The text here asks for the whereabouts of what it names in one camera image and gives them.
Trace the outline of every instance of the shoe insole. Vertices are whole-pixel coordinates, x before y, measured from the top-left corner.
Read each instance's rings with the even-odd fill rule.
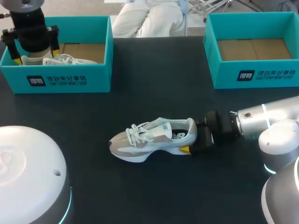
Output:
[[[188,134],[187,130],[184,129],[175,129],[172,130],[172,137],[171,139],[182,139]]]

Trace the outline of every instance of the open box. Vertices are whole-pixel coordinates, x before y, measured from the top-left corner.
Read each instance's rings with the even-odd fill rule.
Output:
[[[215,89],[299,86],[294,12],[209,14],[204,46]]]
[[[19,66],[5,50],[1,71],[14,93],[110,92],[113,36],[109,16],[46,17],[58,25],[60,53],[99,64]],[[29,55],[16,42],[20,55]]]

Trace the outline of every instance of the shoe sole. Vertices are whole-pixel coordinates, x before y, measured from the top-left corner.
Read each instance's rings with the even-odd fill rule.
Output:
[[[163,150],[163,151],[166,151],[168,153],[171,153],[173,155],[188,155],[186,153],[183,153],[179,150],[178,147],[176,148],[161,148],[161,149],[158,149],[158,150]],[[142,155],[142,156],[135,156],[135,157],[126,157],[126,156],[120,156],[120,155],[116,155],[114,153],[112,153],[114,156],[116,156],[117,158],[121,159],[121,160],[124,160],[124,161],[128,161],[128,162],[135,162],[135,163],[138,163],[138,162],[144,162],[146,161],[146,159],[153,153],[153,152],[150,152],[150,153],[147,153],[145,155]]]

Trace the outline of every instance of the shoe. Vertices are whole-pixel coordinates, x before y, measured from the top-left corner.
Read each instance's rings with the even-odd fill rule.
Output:
[[[197,127],[193,119],[169,120],[158,118],[152,122],[132,125],[125,132],[114,136],[110,151],[128,162],[143,162],[157,150],[175,155],[187,155],[179,150],[192,145],[197,138]]]
[[[49,51],[44,57],[27,57],[22,56],[21,60],[23,65],[42,65],[44,58],[53,58],[51,52]]]
[[[97,64],[94,61],[74,58],[67,54],[56,54],[55,58],[44,58],[43,65],[50,64]]]

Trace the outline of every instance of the person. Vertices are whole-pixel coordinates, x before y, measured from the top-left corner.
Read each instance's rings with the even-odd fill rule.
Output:
[[[112,25],[113,37],[166,37],[184,33],[188,0],[127,0]]]

